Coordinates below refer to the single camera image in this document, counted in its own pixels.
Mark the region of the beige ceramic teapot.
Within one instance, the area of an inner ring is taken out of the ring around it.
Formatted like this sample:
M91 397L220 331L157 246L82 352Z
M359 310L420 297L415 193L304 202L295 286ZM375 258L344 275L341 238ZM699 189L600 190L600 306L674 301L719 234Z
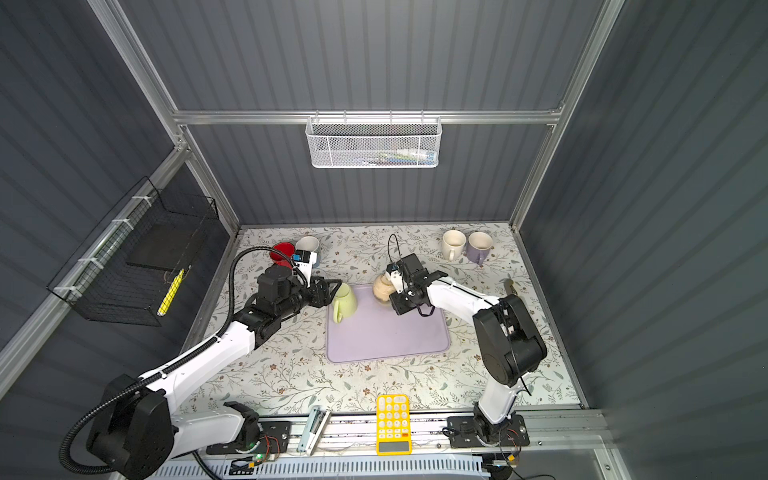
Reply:
M386 274L381 274L374 280L372 292L378 302L386 305L390 302L390 296L396 292L396 289L389 277Z

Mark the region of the blue floral mug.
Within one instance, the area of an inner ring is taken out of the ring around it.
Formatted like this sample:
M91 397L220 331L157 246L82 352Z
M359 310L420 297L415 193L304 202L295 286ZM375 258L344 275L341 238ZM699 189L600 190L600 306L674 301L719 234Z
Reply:
M316 254L315 263L320 259L320 241L314 236L304 236L295 243L297 251L314 252Z

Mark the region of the white cream mug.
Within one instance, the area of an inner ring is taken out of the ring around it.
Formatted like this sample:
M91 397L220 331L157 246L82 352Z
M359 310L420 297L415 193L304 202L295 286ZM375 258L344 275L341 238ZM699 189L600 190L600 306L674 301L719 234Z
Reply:
M463 255L466 246L466 235L455 229L446 231L442 236L441 252L445 260L458 261Z

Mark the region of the red mug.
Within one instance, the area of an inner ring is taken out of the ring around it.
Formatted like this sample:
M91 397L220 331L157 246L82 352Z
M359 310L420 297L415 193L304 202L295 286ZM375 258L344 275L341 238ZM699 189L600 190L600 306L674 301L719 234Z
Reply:
M269 256L274 264L290 268L295 251L293 243L281 242L273 246L273 252Z

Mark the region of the purple mug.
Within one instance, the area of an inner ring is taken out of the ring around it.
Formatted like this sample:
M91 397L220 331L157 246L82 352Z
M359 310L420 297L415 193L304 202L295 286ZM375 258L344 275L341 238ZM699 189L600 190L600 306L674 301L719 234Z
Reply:
M493 247L492 237L485 232L476 231L467 238L466 256L468 260L482 266Z

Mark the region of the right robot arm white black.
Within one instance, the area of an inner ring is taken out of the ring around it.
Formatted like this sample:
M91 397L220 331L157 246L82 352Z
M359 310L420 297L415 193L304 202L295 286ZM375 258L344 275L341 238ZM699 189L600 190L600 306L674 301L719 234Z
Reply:
M447 273L429 271L414 254L385 268L395 288L389 302L398 315L426 306L442 309L474 327L481 361L490 376L473 420L477 432L493 432L511 419L523 377L536 370L548 350L523 300L515 294L481 294Z

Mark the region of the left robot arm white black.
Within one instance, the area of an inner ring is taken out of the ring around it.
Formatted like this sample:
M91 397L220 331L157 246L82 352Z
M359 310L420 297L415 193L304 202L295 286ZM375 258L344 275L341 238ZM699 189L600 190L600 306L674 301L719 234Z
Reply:
M202 384L266 343L305 307L332 304L342 285L312 273L312 255L300 252L268 267L258 289L236 309L228 296L227 317L218 331L162 366L137 378L120 375L100 403L64 435L61 466L74 474L118 472L146 479L168 459L210 443L256 442L259 420L249 407L228 402L222 412L184 420L178 407Z

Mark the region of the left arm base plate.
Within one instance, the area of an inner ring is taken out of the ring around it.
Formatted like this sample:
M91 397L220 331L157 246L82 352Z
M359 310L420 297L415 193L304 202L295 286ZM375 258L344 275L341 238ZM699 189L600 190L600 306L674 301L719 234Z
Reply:
M234 441L208 446L208 455L278 455L285 453L291 437L289 421L260 421L246 425Z

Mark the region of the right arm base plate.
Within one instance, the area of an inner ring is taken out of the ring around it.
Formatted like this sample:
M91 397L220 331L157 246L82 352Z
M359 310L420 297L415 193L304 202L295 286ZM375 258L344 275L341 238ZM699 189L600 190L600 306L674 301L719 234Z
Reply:
M525 420L517 413L499 424L490 424L479 416L451 416L442 433L455 449L498 446L518 449L530 445Z

